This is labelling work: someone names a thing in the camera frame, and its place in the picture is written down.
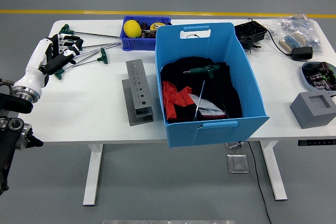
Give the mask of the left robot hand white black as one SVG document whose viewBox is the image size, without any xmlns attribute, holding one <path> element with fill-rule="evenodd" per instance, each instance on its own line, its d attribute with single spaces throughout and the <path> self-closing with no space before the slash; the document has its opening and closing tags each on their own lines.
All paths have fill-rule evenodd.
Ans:
<svg viewBox="0 0 336 224">
<path fill-rule="evenodd" d="M 42 39 L 27 64 L 25 75 L 15 82 L 12 95 L 38 101 L 48 77 L 80 55 L 83 40 L 66 34 L 55 34 Z"/>
</svg>

